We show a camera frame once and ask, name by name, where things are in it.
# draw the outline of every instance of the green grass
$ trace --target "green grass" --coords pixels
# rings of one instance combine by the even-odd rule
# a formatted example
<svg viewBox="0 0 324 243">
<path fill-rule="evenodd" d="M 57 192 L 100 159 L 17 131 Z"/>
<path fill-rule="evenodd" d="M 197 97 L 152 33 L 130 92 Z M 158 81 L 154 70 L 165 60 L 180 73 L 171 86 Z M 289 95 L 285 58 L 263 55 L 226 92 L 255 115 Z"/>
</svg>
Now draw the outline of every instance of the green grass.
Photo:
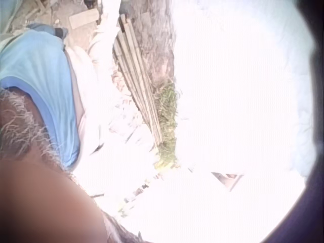
<svg viewBox="0 0 324 243">
<path fill-rule="evenodd" d="M 177 94 L 174 83 L 164 86 L 156 97 L 155 104 L 163 143 L 158 147 L 160 161 L 155 165 L 155 168 L 157 170 L 164 170 L 177 162 L 175 155 L 175 128 L 177 126 L 175 116 L 177 112 Z"/>
</svg>

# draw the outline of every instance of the white fabric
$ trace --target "white fabric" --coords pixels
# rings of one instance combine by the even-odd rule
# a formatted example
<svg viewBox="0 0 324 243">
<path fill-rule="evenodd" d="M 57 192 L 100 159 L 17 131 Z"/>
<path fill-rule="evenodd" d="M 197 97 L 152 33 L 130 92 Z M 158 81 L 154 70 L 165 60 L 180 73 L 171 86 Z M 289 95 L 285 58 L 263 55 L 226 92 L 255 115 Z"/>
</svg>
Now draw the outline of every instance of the white fabric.
<svg viewBox="0 0 324 243">
<path fill-rule="evenodd" d="M 295 3 L 174 1 L 173 20 L 179 162 L 307 178 L 314 43 Z"/>
</svg>

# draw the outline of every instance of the light blue shirt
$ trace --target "light blue shirt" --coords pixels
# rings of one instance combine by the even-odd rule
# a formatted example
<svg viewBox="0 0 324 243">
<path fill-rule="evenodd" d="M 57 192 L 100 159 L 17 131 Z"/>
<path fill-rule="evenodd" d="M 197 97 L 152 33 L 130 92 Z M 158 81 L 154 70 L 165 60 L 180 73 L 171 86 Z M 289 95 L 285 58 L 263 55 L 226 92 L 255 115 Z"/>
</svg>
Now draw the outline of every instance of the light blue shirt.
<svg viewBox="0 0 324 243">
<path fill-rule="evenodd" d="M 29 30 L 0 54 L 0 82 L 29 94 L 47 127 L 62 165 L 77 159 L 77 132 L 72 83 L 63 41 L 46 32 Z"/>
</svg>

